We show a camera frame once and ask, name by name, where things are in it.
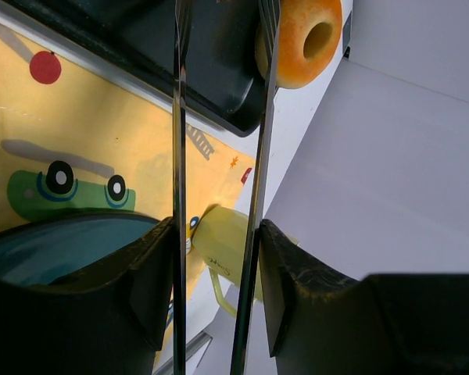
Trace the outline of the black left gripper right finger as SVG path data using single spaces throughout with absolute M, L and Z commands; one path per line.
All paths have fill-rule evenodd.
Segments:
M 260 225 L 270 356 L 280 374 L 469 374 L 469 273 L 355 280 Z

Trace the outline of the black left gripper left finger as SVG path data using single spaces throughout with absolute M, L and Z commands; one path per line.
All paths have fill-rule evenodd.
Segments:
M 172 289 L 171 218 L 50 284 L 0 280 L 0 374 L 150 374 Z

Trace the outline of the teal square plate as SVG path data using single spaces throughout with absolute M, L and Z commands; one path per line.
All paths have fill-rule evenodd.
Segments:
M 28 223 L 0 232 L 0 280 L 50 284 L 149 232 L 159 221 L 128 212 L 98 212 Z

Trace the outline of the pale yellow mug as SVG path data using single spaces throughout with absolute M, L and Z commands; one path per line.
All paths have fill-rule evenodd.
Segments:
M 245 253 L 249 217 L 234 209 L 211 205 L 199 219 L 192 235 L 192 247 L 209 269 L 218 305 L 232 316 L 237 310 L 224 297 L 220 278 L 239 286 Z

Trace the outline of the yellow cartoon placemat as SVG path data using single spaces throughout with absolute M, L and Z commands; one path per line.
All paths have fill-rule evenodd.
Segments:
M 172 216 L 164 109 L 0 24 L 0 232 L 85 213 Z

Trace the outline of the black baking tray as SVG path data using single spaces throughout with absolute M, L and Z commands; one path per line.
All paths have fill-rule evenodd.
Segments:
M 11 1 L 13 8 L 168 97 L 174 86 L 173 1 Z M 186 104 L 245 138 L 260 123 L 264 79 L 255 60 L 256 1 L 194 1 Z

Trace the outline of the orange bagel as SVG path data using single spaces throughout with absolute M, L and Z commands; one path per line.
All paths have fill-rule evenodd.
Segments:
M 315 80 L 334 57 L 341 35 L 339 0 L 281 1 L 277 86 L 298 89 Z

